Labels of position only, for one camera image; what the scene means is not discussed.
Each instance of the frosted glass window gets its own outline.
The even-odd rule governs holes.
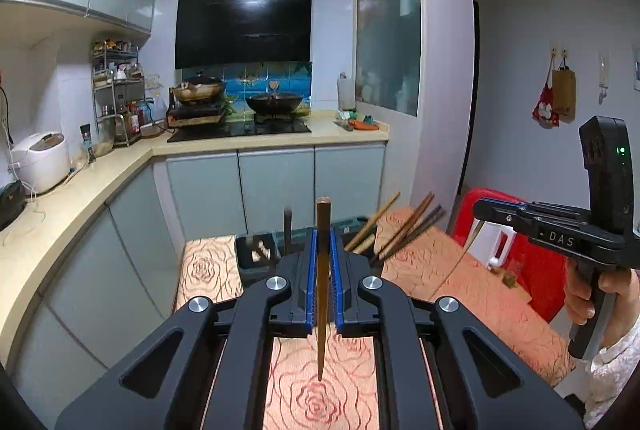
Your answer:
[[[358,0],[356,98],[418,113],[420,0]]]

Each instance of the lower cabinet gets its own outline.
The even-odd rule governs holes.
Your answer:
[[[186,240],[247,233],[236,152],[168,158],[166,164]]]
[[[313,225],[313,148],[241,152],[239,159],[249,233],[281,231],[286,206],[294,229]]]
[[[332,220],[370,217],[378,209],[383,143],[316,148],[316,197],[329,197]]]
[[[178,254],[162,214],[151,165],[110,202],[109,210],[146,291],[168,318],[178,283]]]
[[[12,380],[49,430],[64,408],[101,377],[94,360],[41,304],[22,346]]]
[[[72,249],[45,300],[107,367],[162,323],[106,210]]]

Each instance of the brown paper bag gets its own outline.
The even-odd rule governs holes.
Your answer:
[[[575,73],[563,60],[560,68],[553,73],[553,111],[567,119],[575,117]]]

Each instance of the hand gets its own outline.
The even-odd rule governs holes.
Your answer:
[[[566,260],[567,277],[564,284],[564,306],[571,320],[584,325],[595,311],[591,297],[591,286],[580,276],[576,261]],[[618,293],[616,305],[602,339],[602,347],[618,343],[634,326],[640,315],[640,285],[636,272],[629,269],[606,271],[600,275],[598,287],[605,293]]]

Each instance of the tile backsplash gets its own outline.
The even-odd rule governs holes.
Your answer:
[[[220,78],[226,83],[225,97],[232,101],[234,109],[229,120],[252,114],[246,99],[270,90],[271,82],[278,82],[278,90],[281,92],[302,95],[302,102],[296,109],[297,114],[305,115],[311,111],[311,62],[252,62],[192,67],[182,70],[182,79],[196,76],[199,72],[205,76]]]

